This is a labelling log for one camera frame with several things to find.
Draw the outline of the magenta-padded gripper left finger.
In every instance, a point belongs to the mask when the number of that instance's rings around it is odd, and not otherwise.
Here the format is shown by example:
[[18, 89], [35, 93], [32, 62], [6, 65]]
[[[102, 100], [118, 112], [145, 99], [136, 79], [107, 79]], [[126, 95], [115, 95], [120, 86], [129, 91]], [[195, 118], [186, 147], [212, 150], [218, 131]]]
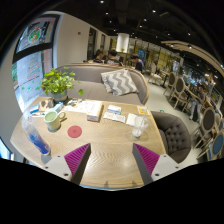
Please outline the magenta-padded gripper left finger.
[[43, 169], [79, 185], [90, 154], [91, 144], [87, 143], [66, 155], [55, 156], [43, 166]]

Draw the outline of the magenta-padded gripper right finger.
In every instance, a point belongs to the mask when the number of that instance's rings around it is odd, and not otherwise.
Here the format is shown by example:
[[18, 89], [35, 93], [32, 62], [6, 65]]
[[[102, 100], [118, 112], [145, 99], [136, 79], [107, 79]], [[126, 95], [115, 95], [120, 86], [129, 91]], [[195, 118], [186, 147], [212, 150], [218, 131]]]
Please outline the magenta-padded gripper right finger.
[[181, 166], [168, 154], [158, 155], [150, 149], [136, 143], [133, 144], [132, 153], [145, 185], [181, 169]]

